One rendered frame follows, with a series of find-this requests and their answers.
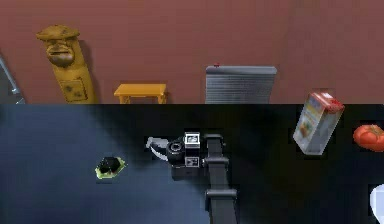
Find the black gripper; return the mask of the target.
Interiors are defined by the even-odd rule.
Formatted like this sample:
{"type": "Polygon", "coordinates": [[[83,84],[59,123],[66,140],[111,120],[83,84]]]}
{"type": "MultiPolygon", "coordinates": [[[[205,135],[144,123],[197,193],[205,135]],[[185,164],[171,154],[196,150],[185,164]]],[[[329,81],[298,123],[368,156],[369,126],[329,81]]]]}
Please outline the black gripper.
{"type": "Polygon", "coordinates": [[[170,142],[164,138],[149,137],[146,142],[146,147],[149,148],[157,158],[167,161],[172,165],[181,164],[184,161],[185,149],[182,137],[170,142]],[[153,147],[166,148],[166,155],[159,153],[153,147]]]}

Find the green and black small object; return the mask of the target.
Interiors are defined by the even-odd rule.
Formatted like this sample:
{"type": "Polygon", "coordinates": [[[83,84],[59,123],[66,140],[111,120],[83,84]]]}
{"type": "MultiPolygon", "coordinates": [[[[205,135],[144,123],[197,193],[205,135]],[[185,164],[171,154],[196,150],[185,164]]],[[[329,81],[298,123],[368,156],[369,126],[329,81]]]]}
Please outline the green and black small object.
{"type": "Polygon", "coordinates": [[[95,168],[98,179],[111,179],[116,177],[124,168],[126,162],[120,157],[104,157],[95,168]]]}

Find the yellow wooden stool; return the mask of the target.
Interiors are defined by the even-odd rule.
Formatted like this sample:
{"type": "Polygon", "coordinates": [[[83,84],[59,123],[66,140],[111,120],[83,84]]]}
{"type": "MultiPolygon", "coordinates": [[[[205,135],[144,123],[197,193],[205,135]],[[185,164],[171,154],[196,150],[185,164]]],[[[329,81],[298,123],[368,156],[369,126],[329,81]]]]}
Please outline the yellow wooden stool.
{"type": "Polygon", "coordinates": [[[167,102],[165,84],[120,84],[114,92],[120,104],[130,104],[132,98],[155,97],[159,104],[167,102]]]}

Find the grey ribbed radiator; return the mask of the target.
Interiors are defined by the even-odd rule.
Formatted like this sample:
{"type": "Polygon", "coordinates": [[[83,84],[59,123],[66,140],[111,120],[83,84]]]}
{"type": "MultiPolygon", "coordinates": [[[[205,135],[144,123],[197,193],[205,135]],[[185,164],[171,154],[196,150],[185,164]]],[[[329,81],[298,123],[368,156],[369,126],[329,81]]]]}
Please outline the grey ribbed radiator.
{"type": "Polygon", "coordinates": [[[274,66],[211,65],[206,68],[206,104],[268,104],[274,66]]]}

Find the white carton with red top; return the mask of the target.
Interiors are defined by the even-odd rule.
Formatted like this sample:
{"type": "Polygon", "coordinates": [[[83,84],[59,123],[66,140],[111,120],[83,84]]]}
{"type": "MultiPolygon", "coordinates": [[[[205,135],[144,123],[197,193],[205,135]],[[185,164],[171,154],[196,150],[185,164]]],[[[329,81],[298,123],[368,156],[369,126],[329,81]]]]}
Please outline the white carton with red top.
{"type": "Polygon", "coordinates": [[[328,92],[308,95],[293,133],[305,155],[322,155],[345,106],[328,92]]]}

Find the red tomato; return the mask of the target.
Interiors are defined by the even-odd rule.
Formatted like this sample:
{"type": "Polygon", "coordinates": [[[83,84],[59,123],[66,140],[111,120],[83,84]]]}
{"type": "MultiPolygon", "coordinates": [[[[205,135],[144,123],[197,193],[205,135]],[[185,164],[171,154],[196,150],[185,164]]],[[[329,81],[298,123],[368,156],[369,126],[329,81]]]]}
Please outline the red tomato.
{"type": "Polygon", "coordinates": [[[353,139],[365,149],[384,152],[384,130],[377,125],[359,126],[353,133],[353,139]]]}

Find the white rounded object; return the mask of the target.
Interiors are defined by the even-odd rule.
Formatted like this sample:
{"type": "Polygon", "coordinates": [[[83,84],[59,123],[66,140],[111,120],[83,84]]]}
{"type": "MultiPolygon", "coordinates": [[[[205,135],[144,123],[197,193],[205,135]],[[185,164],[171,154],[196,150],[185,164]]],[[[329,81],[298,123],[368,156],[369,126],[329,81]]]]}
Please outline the white rounded object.
{"type": "Polygon", "coordinates": [[[378,185],[370,192],[370,207],[379,224],[384,224],[384,184],[378,185]]]}

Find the grey metal frame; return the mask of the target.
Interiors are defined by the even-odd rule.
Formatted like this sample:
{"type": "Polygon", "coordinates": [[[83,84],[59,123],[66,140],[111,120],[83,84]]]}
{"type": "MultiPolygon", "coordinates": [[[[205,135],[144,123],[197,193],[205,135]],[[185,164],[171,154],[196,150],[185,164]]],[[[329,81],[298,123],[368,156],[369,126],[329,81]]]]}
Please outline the grey metal frame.
{"type": "Polygon", "coordinates": [[[25,99],[0,55],[0,104],[24,104],[25,99]]]}

